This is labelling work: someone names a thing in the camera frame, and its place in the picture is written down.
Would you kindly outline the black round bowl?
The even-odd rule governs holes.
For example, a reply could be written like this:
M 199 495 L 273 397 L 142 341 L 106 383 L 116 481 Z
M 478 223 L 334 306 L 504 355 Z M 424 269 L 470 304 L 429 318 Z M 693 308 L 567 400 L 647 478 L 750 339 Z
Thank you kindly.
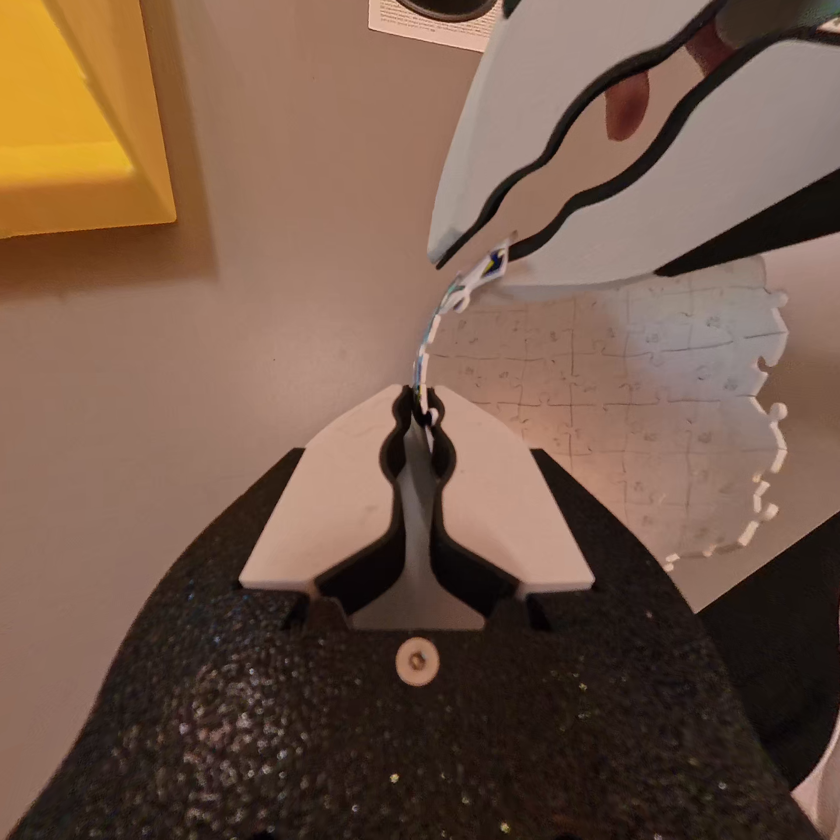
M 466 23 L 483 17 L 497 1 L 398 1 L 409 11 L 445 23 Z

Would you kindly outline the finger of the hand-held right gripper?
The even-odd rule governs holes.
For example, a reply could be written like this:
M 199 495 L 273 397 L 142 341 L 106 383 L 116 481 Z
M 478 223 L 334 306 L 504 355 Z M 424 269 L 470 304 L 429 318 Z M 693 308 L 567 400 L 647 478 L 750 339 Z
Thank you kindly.
M 556 154 L 588 104 L 656 66 L 723 2 L 504 2 L 437 187 L 427 256 L 443 268 L 510 189 Z
M 505 291 L 610 287 L 807 186 L 838 186 L 838 33 L 762 38 L 690 90 L 642 156 L 511 248 Z

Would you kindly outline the yellow plastic bin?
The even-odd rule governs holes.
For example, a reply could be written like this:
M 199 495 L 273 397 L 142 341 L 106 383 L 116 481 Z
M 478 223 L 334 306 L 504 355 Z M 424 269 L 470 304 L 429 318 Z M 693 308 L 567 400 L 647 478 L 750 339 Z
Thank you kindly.
M 2 238 L 175 220 L 140 2 L 2 1 Z

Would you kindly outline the colourful puzzle piece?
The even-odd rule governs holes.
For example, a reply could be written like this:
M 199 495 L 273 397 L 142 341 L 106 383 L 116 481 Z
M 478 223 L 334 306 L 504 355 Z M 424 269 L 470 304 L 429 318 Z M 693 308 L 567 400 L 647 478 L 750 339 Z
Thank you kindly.
M 439 314 L 444 315 L 451 311 L 462 312 L 466 310 L 478 289 L 504 277 L 508 269 L 510 248 L 514 240 L 513 236 L 506 237 L 466 273 L 458 274 L 440 303 Z

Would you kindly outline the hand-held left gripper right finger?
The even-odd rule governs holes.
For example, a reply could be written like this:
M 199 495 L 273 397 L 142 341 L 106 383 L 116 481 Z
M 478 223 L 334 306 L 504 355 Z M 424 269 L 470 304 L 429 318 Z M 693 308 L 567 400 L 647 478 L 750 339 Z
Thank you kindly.
M 522 437 L 446 386 L 427 401 L 437 583 L 486 620 L 502 602 L 589 591 L 595 576 Z

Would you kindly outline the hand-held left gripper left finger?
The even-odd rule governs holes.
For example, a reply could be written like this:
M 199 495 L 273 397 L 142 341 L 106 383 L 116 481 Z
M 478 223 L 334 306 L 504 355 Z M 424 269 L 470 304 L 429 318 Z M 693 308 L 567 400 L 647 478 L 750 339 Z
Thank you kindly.
M 413 390 L 389 385 L 310 439 L 259 535 L 239 583 L 339 602 L 356 614 L 405 567 L 398 477 Z

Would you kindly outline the printed paper sheet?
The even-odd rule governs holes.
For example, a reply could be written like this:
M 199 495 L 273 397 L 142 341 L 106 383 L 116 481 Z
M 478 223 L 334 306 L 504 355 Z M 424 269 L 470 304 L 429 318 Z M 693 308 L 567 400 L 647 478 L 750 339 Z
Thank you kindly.
M 495 2 L 482 16 L 450 22 L 425 17 L 400 2 L 370 1 L 368 25 L 374 32 L 483 53 L 501 7 L 501 1 Z

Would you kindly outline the white puzzle ball shell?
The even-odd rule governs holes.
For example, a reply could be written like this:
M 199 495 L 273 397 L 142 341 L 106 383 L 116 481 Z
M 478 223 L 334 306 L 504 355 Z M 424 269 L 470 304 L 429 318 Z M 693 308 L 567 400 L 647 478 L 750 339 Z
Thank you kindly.
M 747 546 L 778 513 L 781 403 L 757 396 L 788 330 L 762 257 L 551 301 L 436 311 L 423 381 L 550 455 L 667 571 Z

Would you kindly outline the person's right hand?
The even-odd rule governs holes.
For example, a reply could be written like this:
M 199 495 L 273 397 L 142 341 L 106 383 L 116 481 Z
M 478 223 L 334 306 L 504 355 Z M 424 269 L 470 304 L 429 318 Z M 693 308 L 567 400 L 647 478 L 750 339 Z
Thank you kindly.
M 685 43 L 685 49 L 703 77 L 708 77 L 734 52 L 720 37 L 714 20 L 697 30 Z M 648 70 L 620 80 L 605 91 L 605 129 L 609 140 L 623 142 L 638 130 L 649 96 Z

